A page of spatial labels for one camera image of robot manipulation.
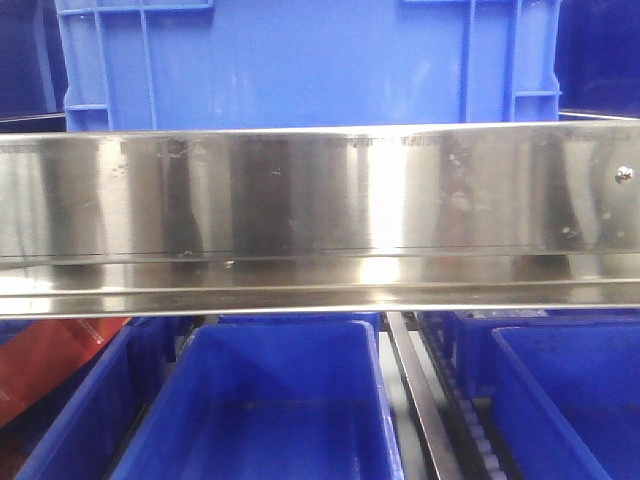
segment stainless steel rail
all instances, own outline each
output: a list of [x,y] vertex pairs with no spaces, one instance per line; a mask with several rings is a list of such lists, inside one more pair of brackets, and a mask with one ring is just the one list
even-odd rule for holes
[[0,315],[640,305],[640,123],[0,136]]
[[481,420],[475,410],[474,402],[461,395],[460,385],[456,385],[455,376],[452,375],[455,367],[444,357],[442,342],[437,338],[436,331],[432,330],[433,326],[430,327],[428,323],[420,328],[416,314],[417,312],[406,315],[410,318],[409,322],[416,325],[420,332],[422,346],[429,356],[438,385],[442,390],[443,403],[446,405],[442,415],[443,422],[457,453],[459,464],[464,469],[465,477],[478,480],[520,479],[517,467],[514,467],[515,464],[508,451],[500,448],[503,447],[503,441],[491,442],[487,436],[488,425],[485,421],[491,421],[490,415],[485,418],[485,421]]
[[394,354],[414,412],[418,438],[429,466],[430,478],[464,480],[433,394],[413,349],[404,318],[400,312],[388,312],[387,321]]

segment reflective metal surface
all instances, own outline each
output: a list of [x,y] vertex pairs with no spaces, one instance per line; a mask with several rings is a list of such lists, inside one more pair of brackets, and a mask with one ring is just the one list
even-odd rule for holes
[[0,136],[0,315],[639,304],[640,123]]
[[473,402],[460,395],[460,385],[449,373],[455,367],[443,355],[442,343],[434,338],[438,333],[431,332],[428,327],[420,328],[415,313],[405,315],[409,318],[408,324],[420,332],[422,344],[442,389],[446,407],[440,405],[444,410],[441,417],[465,478],[505,478],[497,450],[487,438],[485,426],[479,421]]
[[[425,460],[429,467],[429,478],[434,480],[463,480],[462,470],[453,452],[451,442],[438,413],[433,394],[420,367],[404,318],[400,312],[387,312],[389,334],[400,375],[405,385],[409,404],[413,407],[416,429]],[[489,478],[488,473],[476,477]]]

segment metal rail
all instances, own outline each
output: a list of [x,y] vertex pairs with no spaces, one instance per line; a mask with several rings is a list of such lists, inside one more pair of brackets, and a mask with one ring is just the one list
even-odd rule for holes
[[[411,321],[416,322],[415,314],[410,314]],[[439,385],[442,388],[444,397],[447,402],[447,426],[452,443],[460,458],[460,463],[465,467],[467,478],[471,479],[493,479],[492,472],[500,471],[502,467],[499,464],[498,457],[494,453],[494,446],[490,441],[482,435],[482,441],[490,448],[480,451],[478,437],[474,437],[473,429],[480,427],[484,431],[484,426],[477,419],[477,414],[473,409],[473,403],[465,400],[468,404],[468,410],[465,412],[462,408],[462,398],[456,394],[453,377],[447,374],[447,365],[440,355],[438,344],[433,334],[426,328],[418,328],[420,338],[422,339],[425,350],[429,356]]]
[[464,480],[433,394],[409,338],[404,318],[400,312],[388,312],[387,321],[391,344],[414,412],[418,438],[425,453],[429,474],[435,480]]
[[640,306],[640,123],[0,135],[0,315]]

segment blue plastic bin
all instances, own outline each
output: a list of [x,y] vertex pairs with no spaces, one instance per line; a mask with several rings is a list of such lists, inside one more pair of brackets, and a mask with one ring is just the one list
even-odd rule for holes
[[56,0],[69,130],[557,118],[560,0]]
[[112,480],[403,473],[371,326],[201,328]]
[[297,323],[333,323],[359,320],[367,322],[373,328],[376,346],[380,344],[380,312],[304,312],[304,313],[267,313],[255,315],[220,315],[219,323],[234,325],[284,325]]
[[640,478],[640,326],[493,331],[493,418],[528,480]]
[[528,325],[576,325],[640,323],[633,309],[602,310],[479,310],[423,312],[423,329],[440,322],[446,358],[452,360],[455,379],[466,398],[490,397],[495,393],[498,353],[491,330]]
[[66,88],[54,1],[0,1],[0,118],[61,112]]
[[16,480],[101,480],[137,415],[160,390],[175,361],[175,337],[193,320],[132,320],[97,360],[5,427],[29,454]]
[[637,0],[563,0],[563,109],[640,116],[639,18]]
[[14,338],[32,322],[33,320],[0,320],[0,345]]

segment screw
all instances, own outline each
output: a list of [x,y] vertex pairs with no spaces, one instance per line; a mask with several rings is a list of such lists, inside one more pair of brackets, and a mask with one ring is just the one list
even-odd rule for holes
[[622,183],[627,180],[631,180],[633,178],[633,168],[627,167],[625,165],[618,167],[618,171],[616,172],[616,182]]

